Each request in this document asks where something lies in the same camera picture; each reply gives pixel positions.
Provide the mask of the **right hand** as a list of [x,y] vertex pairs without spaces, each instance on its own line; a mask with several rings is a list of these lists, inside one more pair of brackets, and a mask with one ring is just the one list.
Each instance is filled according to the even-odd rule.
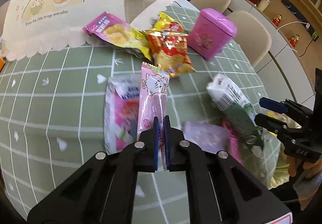
[[[289,167],[288,167],[288,173],[289,173],[289,175],[291,175],[292,177],[296,176],[297,171],[300,169],[300,164],[302,163],[302,160],[297,159],[297,158],[294,158],[294,157],[291,157],[291,156],[287,156],[286,163],[289,165]],[[322,169],[322,165],[321,164],[322,164],[322,160],[321,159],[319,159],[315,163],[304,162],[304,164],[302,165],[302,168],[306,172],[305,177],[307,179],[313,178],[318,173],[320,173],[321,172],[321,169]]]

